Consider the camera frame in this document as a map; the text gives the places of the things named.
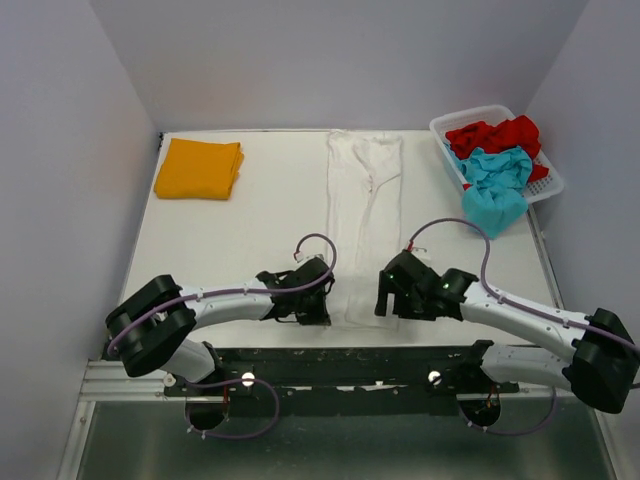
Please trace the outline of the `white t-shirt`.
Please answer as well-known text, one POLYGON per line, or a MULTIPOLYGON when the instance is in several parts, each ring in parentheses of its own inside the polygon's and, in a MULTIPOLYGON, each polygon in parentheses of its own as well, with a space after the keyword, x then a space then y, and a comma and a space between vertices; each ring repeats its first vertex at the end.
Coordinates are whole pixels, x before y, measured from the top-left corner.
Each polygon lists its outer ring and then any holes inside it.
POLYGON ((337 247, 330 295, 334 323, 397 332, 377 317, 379 272, 400 250, 403 140, 398 135, 335 130, 328 134, 327 234, 337 247))

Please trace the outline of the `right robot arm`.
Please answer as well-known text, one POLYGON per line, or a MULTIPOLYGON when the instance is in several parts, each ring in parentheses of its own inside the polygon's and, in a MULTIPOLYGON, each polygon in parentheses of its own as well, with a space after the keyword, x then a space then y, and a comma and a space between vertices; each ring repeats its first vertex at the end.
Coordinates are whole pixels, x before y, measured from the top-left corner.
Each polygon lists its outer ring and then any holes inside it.
POLYGON ((408 250, 379 273, 374 309, 409 320, 452 318, 492 327, 526 341, 489 346, 464 362, 460 379, 480 392, 496 383, 530 383, 571 392, 609 414, 623 410, 639 371, 639 348, 620 318, 555 309, 514 296, 456 268, 437 274, 408 250))

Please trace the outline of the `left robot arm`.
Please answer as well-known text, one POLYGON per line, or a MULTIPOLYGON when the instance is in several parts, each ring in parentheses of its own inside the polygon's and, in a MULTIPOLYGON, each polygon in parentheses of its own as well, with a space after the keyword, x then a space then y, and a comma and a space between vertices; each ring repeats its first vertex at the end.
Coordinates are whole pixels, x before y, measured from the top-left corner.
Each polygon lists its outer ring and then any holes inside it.
POLYGON ((289 316, 302 325, 328 325, 326 296, 333 283, 331 267, 319 256, 295 270, 263 271, 221 290, 180 286, 172 276, 159 275, 107 316, 107 352, 133 378, 161 370, 209 395, 221 385, 220 360, 209 344, 188 339, 192 331, 289 316))

